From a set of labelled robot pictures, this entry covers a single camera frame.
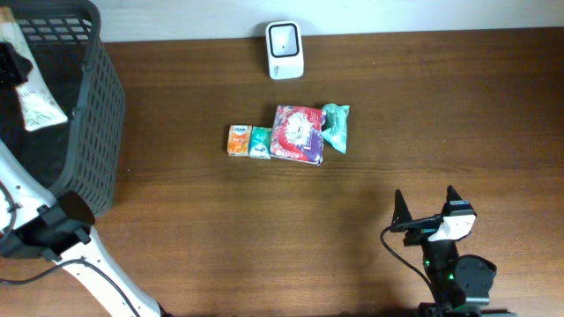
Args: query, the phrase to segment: gray plastic basket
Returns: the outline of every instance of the gray plastic basket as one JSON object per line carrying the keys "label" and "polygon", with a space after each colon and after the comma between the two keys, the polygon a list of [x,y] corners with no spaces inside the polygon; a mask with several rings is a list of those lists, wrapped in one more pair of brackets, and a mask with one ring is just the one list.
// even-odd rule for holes
{"label": "gray plastic basket", "polygon": [[98,9],[86,0],[0,0],[5,5],[69,122],[32,133],[4,128],[4,134],[18,136],[12,152],[41,185],[55,196],[77,192],[99,217],[114,197],[125,96],[100,41]]}

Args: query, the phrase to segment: white wall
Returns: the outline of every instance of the white wall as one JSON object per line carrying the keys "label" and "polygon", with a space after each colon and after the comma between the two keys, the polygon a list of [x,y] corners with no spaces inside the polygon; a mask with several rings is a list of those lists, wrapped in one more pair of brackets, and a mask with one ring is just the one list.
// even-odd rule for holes
{"label": "white wall", "polygon": [[104,41],[241,38],[292,19],[304,35],[564,26],[564,0],[92,0]]}

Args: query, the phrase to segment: orange tissue pack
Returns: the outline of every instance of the orange tissue pack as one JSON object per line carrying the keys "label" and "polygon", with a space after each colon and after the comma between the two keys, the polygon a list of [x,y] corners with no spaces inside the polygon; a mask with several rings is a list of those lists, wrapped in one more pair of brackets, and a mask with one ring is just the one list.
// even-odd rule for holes
{"label": "orange tissue pack", "polygon": [[227,153],[229,156],[248,156],[252,126],[233,125],[229,128]]}

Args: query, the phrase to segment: white device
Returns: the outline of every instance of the white device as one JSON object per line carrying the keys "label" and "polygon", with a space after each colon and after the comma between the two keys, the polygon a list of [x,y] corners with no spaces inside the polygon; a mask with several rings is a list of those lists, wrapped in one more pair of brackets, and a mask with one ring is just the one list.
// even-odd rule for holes
{"label": "white device", "polygon": [[303,47],[300,26],[293,21],[272,22],[266,26],[266,53],[269,73],[274,80],[303,75]]}
{"label": "white device", "polygon": [[428,239],[431,242],[461,239],[470,233],[475,220],[476,215],[445,216],[437,232]]}

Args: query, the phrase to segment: wood grain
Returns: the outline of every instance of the wood grain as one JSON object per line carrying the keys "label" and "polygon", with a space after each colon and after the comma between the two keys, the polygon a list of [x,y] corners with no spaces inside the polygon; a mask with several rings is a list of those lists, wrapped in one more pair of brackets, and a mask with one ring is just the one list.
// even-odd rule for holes
{"label": "wood grain", "polygon": [[[491,308],[564,311],[564,29],[306,37],[273,82],[260,39],[107,45],[128,111],[100,236],[177,316],[380,313],[431,300],[378,234],[401,188],[414,217],[449,184],[478,212],[461,254],[499,269]],[[278,104],[351,105],[348,152],[321,166],[229,158],[230,124]],[[417,248],[390,244],[410,262]],[[50,266],[1,260],[2,277]],[[2,315],[104,316],[71,276],[0,287]]]}

